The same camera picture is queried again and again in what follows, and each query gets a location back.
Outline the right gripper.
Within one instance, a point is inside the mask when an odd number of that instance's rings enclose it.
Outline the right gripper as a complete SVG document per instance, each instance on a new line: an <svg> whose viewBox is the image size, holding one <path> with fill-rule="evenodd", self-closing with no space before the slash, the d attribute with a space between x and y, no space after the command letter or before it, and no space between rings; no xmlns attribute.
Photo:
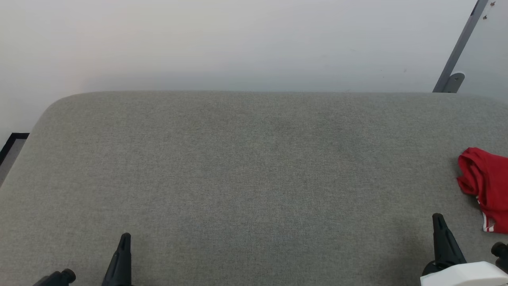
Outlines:
<svg viewBox="0 0 508 286"><path fill-rule="evenodd" d="M432 215L432 222L434 262L429 262L424 267L421 276L437 273L454 265L467 263L443 215L434 213Z"/></svg>

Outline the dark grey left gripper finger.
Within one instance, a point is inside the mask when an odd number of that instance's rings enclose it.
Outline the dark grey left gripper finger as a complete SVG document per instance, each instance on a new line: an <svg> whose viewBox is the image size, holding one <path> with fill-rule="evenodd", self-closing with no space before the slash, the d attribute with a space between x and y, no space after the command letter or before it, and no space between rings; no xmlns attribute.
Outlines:
<svg viewBox="0 0 508 286"><path fill-rule="evenodd" d="M132 285L131 234L124 233L105 273L103 286Z"/></svg>

